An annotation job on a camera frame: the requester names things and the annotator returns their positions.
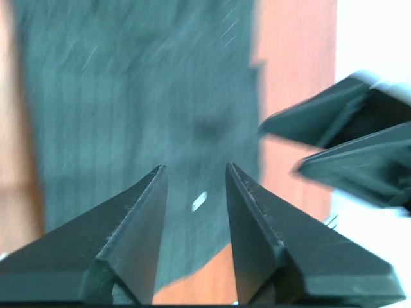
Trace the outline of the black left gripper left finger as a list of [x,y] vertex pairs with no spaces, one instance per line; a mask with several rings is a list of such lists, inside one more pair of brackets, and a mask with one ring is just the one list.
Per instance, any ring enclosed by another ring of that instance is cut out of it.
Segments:
[[157,166],[138,183],[1,262],[1,301],[112,304],[119,288],[152,302],[168,182]]

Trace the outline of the dark pinstriped long sleeve shirt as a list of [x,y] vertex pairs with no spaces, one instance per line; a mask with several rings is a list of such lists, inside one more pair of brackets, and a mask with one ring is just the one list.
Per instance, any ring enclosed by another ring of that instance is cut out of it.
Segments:
[[155,289],[230,240],[225,167],[259,176],[253,1],[13,1],[45,224],[168,170]]

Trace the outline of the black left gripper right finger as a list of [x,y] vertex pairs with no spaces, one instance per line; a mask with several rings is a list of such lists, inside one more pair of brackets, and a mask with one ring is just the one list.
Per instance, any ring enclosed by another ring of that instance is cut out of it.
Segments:
[[405,299],[391,264],[227,165],[238,303],[390,305]]

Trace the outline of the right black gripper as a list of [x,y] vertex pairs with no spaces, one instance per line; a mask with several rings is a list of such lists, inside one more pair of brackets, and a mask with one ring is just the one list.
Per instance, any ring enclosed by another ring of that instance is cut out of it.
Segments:
[[345,78],[266,118],[259,134],[329,148],[296,167],[305,178],[379,207],[409,207],[409,120],[410,87]]

